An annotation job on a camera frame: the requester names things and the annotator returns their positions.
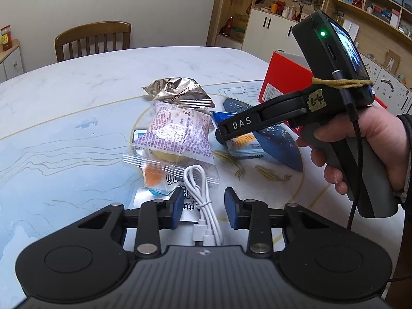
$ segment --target phone screen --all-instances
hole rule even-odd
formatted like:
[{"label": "phone screen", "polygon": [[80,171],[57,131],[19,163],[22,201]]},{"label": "phone screen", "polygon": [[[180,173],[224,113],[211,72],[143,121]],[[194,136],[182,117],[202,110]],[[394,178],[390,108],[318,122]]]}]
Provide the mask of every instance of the phone screen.
[{"label": "phone screen", "polygon": [[355,72],[359,76],[369,77],[368,73],[365,70],[365,66],[363,65],[361,56],[358,53],[352,39],[348,36],[348,34],[341,29],[341,27],[334,22],[330,22],[331,26],[335,30],[339,40],[346,51],[349,59],[352,62],[352,65],[355,69]]}]

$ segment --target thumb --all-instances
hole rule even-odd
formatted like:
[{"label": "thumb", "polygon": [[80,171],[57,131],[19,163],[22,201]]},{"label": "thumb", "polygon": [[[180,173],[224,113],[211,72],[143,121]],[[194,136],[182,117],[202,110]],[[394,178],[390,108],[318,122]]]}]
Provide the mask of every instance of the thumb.
[{"label": "thumb", "polygon": [[321,142],[337,142],[346,137],[355,137],[354,127],[347,114],[339,114],[314,131]]}]

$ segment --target person's hand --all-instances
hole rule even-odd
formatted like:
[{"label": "person's hand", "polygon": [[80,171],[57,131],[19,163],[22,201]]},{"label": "person's hand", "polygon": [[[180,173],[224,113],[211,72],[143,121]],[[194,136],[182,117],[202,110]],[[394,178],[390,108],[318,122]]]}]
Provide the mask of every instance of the person's hand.
[{"label": "person's hand", "polygon": [[[393,191],[403,190],[409,163],[409,141],[401,120],[383,108],[368,107],[359,111],[359,126],[362,137],[366,137],[385,165]],[[314,136],[322,142],[337,142],[355,137],[355,132],[347,114],[339,114],[315,130]],[[305,147],[308,143],[299,137],[296,145]],[[320,150],[313,149],[311,159],[319,167],[325,165],[325,155]],[[340,170],[326,166],[324,176],[327,182],[335,185],[339,194],[348,192]]]}]

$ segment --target yellow label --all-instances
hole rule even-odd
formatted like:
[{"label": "yellow label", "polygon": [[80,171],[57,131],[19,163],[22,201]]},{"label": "yellow label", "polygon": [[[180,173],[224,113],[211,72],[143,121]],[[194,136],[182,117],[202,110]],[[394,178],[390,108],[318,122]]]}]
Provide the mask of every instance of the yellow label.
[{"label": "yellow label", "polygon": [[308,107],[311,112],[319,110],[326,107],[325,99],[323,98],[322,89],[319,88],[317,91],[309,94]]},{"label": "yellow label", "polygon": [[2,44],[7,44],[8,41],[9,41],[9,37],[7,36],[7,34],[1,36]]}]

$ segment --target wooden chair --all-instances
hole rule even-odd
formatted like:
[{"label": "wooden chair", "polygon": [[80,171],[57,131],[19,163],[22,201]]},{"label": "wooden chair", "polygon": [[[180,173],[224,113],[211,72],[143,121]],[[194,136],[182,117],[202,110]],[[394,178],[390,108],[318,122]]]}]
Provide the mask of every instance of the wooden chair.
[{"label": "wooden chair", "polygon": [[89,38],[94,37],[94,50],[95,53],[99,53],[98,36],[104,36],[104,52],[107,52],[107,35],[113,34],[113,51],[116,51],[116,33],[123,33],[123,45],[122,50],[130,48],[130,31],[131,24],[127,22],[97,22],[80,25],[75,28],[71,28],[61,33],[54,40],[54,46],[56,48],[57,61],[64,61],[63,45],[69,44],[70,59],[74,58],[72,42],[77,41],[78,45],[78,57],[82,57],[82,45],[80,40],[86,39],[86,54],[90,55],[90,42]]}]

